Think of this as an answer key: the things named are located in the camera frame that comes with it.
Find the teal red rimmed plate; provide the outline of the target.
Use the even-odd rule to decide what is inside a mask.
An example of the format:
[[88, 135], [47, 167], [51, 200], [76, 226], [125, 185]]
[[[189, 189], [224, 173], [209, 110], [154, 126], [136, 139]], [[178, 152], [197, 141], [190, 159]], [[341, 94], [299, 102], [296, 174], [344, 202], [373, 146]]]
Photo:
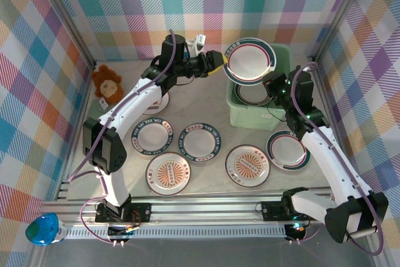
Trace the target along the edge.
[[236, 84], [234, 92], [240, 102], [249, 106], [264, 106], [271, 101], [271, 97], [262, 84], [255, 86], [241, 86]]
[[309, 150], [292, 131], [288, 130], [277, 131], [270, 135], [266, 151], [271, 162], [286, 171], [300, 170], [311, 159]]
[[227, 78], [241, 86], [255, 86], [265, 81], [277, 66], [277, 56], [270, 44], [258, 38], [242, 38], [225, 52], [223, 70]]

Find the green plastic bin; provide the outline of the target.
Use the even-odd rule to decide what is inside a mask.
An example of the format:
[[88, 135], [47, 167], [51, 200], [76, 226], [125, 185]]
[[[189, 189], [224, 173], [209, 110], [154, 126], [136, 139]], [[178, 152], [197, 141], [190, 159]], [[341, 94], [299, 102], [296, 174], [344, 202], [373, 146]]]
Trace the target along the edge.
[[[277, 58], [276, 71], [289, 74], [293, 70], [293, 54], [285, 44], [272, 43]], [[284, 119], [285, 110], [275, 106], [272, 101], [263, 106], [250, 106], [242, 103], [236, 95], [236, 84], [227, 82], [226, 102], [230, 110], [230, 124], [237, 128], [261, 129], [274, 131]]]

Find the white plate with coloured dots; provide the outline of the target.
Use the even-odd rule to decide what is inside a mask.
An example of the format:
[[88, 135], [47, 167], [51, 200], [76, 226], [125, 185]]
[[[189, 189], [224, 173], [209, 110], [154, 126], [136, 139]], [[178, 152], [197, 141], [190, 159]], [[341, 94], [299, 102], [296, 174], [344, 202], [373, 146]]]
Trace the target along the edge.
[[170, 93], [167, 92], [160, 100], [154, 102], [143, 112], [143, 116], [154, 116], [163, 112], [170, 102]]

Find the orange sunburst enamel plate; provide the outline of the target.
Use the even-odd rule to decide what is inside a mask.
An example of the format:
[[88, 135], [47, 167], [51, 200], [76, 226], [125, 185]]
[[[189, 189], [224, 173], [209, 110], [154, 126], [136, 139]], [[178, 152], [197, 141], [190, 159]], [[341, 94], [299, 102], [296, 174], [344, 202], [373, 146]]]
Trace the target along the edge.
[[261, 186], [271, 173], [266, 153], [250, 144], [242, 144], [230, 150], [224, 165], [229, 179], [244, 188]]
[[186, 158], [166, 152], [155, 156], [146, 168], [146, 183], [160, 196], [179, 194], [189, 184], [191, 166]]

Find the brown plush lion toy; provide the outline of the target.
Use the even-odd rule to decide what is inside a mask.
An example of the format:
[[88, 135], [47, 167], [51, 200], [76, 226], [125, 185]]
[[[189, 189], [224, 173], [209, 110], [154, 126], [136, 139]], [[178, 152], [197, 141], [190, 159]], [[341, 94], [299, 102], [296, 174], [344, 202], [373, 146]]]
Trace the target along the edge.
[[124, 97], [122, 87], [122, 77], [105, 64], [100, 65], [91, 74], [91, 79], [95, 87], [95, 96], [104, 98], [108, 104], [117, 104]]

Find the small black controller board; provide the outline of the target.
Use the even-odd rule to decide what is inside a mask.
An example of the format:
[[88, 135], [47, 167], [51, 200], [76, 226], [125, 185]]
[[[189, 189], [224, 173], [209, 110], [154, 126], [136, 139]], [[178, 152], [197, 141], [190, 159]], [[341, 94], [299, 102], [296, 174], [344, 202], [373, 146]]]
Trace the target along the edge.
[[135, 235], [138, 229], [139, 227], [135, 225], [108, 226], [107, 238], [112, 243], [113, 247], [124, 247], [125, 243]]
[[300, 241], [306, 236], [306, 229], [308, 228], [308, 224], [305, 223], [291, 223], [285, 224], [284, 230], [286, 236], [284, 239], [290, 243]]

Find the blue dome button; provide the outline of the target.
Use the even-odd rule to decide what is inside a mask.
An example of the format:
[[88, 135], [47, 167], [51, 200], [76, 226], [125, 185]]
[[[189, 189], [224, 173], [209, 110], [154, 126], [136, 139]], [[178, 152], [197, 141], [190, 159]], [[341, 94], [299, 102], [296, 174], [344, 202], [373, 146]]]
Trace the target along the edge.
[[25, 230], [26, 238], [36, 246], [47, 246], [62, 241], [67, 226], [56, 213], [46, 213], [36, 218]]

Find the aluminium side rail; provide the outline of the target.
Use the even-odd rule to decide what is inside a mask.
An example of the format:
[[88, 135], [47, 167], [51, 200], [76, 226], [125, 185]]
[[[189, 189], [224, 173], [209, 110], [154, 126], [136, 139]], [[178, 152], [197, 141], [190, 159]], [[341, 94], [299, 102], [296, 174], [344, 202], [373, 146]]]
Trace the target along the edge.
[[324, 112], [327, 120], [329, 121], [330, 127], [333, 131], [334, 137], [336, 139], [337, 144], [343, 153], [347, 156], [348, 152], [346, 151], [346, 147], [344, 146], [344, 141], [340, 135], [339, 125], [336, 121], [336, 117], [334, 115], [334, 110], [332, 107], [332, 102], [329, 98], [329, 91], [326, 83], [324, 82], [324, 74], [323, 74], [323, 64], [318, 62], [317, 68], [312, 72], [312, 78], [315, 85], [315, 103], [316, 106]]
[[71, 172], [71, 168], [73, 165], [73, 161], [74, 161], [74, 157], [76, 155], [76, 151], [78, 148], [78, 144], [79, 144], [79, 137], [81, 134], [81, 130], [82, 130], [82, 126], [83, 126], [83, 122], [85, 120], [85, 115], [86, 115], [86, 110], [87, 110], [87, 106], [88, 106], [88, 102], [89, 99], [91, 97], [91, 90], [92, 90], [92, 79], [91, 79], [91, 73], [92, 71], [95, 70], [97, 66], [97, 62], [94, 62], [94, 65], [91, 67], [91, 70], [89, 72], [89, 76], [88, 76], [88, 82], [87, 82], [87, 87], [84, 90], [85, 94], [82, 97], [82, 103], [81, 103], [81, 108], [77, 117], [77, 121], [76, 121], [76, 125], [74, 128], [74, 131], [71, 134], [71, 143], [67, 152], [67, 155], [65, 157], [65, 160], [62, 164], [62, 168], [59, 174], [59, 177], [57, 179], [57, 183], [56, 183], [56, 189], [54, 192], [54, 196], [52, 197], [53, 201], [57, 201], [59, 199], [59, 193], [61, 190], [61, 186], [64, 185], [65, 183], [68, 183], [68, 177], [69, 174]]

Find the aluminium corner post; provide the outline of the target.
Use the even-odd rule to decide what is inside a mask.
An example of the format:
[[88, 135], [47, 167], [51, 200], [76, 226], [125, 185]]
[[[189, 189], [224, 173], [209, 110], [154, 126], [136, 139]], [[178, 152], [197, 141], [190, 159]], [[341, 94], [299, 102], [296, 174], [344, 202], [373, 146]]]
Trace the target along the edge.
[[311, 56], [313, 61], [322, 60], [325, 53], [328, 51], [330, 44], [332, 43], [335, 35], [339, 31], [339, 27], [348, 15], [349, 10], [351, 9], [355, 0], [341, 0], [337, 5], [337, 10], [333, 15], [332, 22], [327, 27], [324, 36], [322, 37], [322, 41], [319, 43], [317, 50], [314, 55]]
[[76, 25], [73, 22], [73, 19], [68, 12], [66, 6], [64, 5], [62, 0], [49, 0], [54, 11], [58, 15], [62, 24], [66, 27], [66, 31], [71, 36], [72, 41], [76, 44], [76, 47], [79, 53], [82, 55], [85, 63], [94, 69], [96, 67], [96, 61], [91, 55], [89, 48], [86, 46], [83, 37], [79, 33]]

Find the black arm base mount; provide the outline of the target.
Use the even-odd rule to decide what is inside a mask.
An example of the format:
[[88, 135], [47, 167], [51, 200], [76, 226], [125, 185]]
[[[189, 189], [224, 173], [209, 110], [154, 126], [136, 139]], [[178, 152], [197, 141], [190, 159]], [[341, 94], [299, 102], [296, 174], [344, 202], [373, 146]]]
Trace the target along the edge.
[[96, 206], [97, 223], [148, 223], [151, 216], [150, 203], [125, 203], [120, 207], [108, 202]]
[[294, 211], [284, 201], [261, 201], [259, 204], [264, 221], [314, 221], [308, 215]]

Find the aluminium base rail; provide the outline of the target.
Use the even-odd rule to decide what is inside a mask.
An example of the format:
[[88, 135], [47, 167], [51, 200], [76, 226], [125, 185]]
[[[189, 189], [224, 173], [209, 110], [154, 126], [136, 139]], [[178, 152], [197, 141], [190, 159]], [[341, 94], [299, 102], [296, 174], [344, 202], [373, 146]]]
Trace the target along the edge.
[[[279, 196], [263, 197], [205, 197], [205, 198], [136, 198], [132, 203], [150, 203], [151, 216], [144, 225], [232, 225], [251, 223], [291, 224], [308, 221], [264, 221], [260, 213], [261, 201], [280, 201]], [[102, 201], [48, 201], [41, 205], [40, 213], [56, 213], [68, 225], [77, 225], [84, 220], [89, 225], [110, 224], [122, 226], [128, 223], [95, 222], [96, 206]]]

